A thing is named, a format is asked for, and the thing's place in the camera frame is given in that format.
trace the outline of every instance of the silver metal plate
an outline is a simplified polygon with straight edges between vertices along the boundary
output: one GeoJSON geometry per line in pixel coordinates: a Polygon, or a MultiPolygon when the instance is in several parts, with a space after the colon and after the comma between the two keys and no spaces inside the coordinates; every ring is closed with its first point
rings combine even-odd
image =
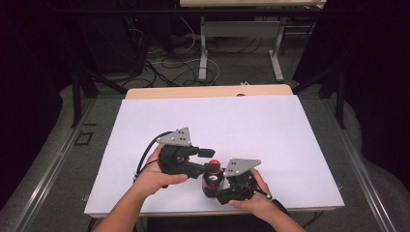
{"type": "Polygon", "coordinates": [[[190,147],[190,130],[188,127],[176,130],[157,139],[158,143],[190,147]]]}
{"type": "Polygon", "coordinates": [[[259,159],[231,159],[223,175],[225,177],[239,176],[260,163],[259,159]]]}

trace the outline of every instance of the table top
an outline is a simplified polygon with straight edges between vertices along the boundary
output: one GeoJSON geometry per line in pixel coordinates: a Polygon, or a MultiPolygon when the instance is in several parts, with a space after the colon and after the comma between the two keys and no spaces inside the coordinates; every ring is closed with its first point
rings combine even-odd
{"type": "MultiPolygon", "coordinates": [[[[256,168],[289,211],[344,206],[300,101],[286,85],[130,90],[105,149],[85,214],[106,216],[132,185],[139,159],[158,134],[190,128],[192,145],[232,158],[261,160],[256,168]]],[[[192,157],[192,162],[209,159],[192,157]]],[[[243,214],[202,192],[201,176],[150,196],[142,217],[243,214]]]]}
{"type": "Polygon", "coordinates": [[[324,5],[326,0],[181,0],[182,7],[274,7],[324,5]]]}

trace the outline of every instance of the white table surface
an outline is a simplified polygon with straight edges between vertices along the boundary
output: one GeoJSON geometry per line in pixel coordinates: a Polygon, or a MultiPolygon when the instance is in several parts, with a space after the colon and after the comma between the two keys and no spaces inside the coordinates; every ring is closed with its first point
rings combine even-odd
{"type": "MultiPolygon", "coordinates": [[[[123,100],[84,213],[108,214],[132,185],[151,140],[183,127],[189,127],[192,145],[214,149],[222,166],[232,158],[261,160],[256,168],[290,211],[344,206],[297,96],[245,96],[123,100]]],[[[142,216],[236,213],[241,212],[205,197],[201,176],[160,189],[141,211],[142,216]]]]}

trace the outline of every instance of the black mount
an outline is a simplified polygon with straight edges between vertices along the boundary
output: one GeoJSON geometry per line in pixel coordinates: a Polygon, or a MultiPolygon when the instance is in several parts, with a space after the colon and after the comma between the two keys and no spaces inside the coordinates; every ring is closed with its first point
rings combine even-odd
{"type": "Polygon", "coordinates": [[[218,163],[204,163],[204,165],[189,162],[190,156],[198,154],[201,158],[212,158],[215,151],[199,149],[198,147],[182,147],[165,145],[160,152],[159,166],[166,174],[187,174],[188,178],[196,179],[204,172],[216,172],[220,169],[218,163]]]}
{"type": "Polygon", "coordinates": [[[230,200],[248,200],[254,195],[257,186],[256,180],[250,171],[239,176],[226,177],[229,181],[229,188],[219,190],[217,199],[221,205],[228,203],[230,200]]]}

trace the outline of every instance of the black curtain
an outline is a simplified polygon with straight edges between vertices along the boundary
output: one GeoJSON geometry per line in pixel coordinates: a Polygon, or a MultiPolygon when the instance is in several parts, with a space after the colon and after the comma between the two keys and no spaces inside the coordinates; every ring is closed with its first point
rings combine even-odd
{"type": "Polygon", "coordinates": [[[42,149],[62,107],[59,92],[71,83],[50,20],[37,1],[0,4],[0,208],[42,149]]]}
{"type": "MultiPolygon", "coordinates": [[[[325,8],[353,9],[364,2],[329,0],[325,8]]],[[[368,20],[365,14],[319,19],[294,79],[304,83],[323,72],[356,38],[346,100],[362,127],[362,153],[410,189],[410,5],[404,0],[367,2],[368,20]]]]}

